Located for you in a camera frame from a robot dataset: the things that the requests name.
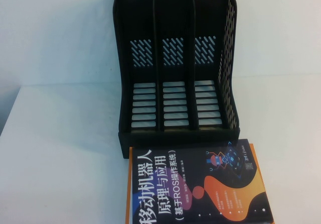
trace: plastic desk organizer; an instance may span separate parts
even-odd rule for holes
[[[124,158],[130,146],[237,140],[236,1],[115,0],[113,14]]]

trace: book title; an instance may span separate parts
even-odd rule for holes
[[[176,152],[169,151],[168,159],[164,155],[154,156],[152,160],[152,151],[149,150],[137,159],[143,160],[143,163],[138,164],[138,191],[141,193],[138,197],[139,223],[156,223],[156,217],[164,214],[174,214],[176,220],[184,220]],[[171,206],[169,196],[174,199],[174,208]]]

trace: book cover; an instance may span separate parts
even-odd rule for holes
[[[222,146],[133,149],[132,223],[273,223],[253,146]]]

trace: white wall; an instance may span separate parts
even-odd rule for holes
[[[0,0],[0,132],[17,86],[119,81],[113,0]],[[321,73],[321,0],[237,0],[234,76]]]

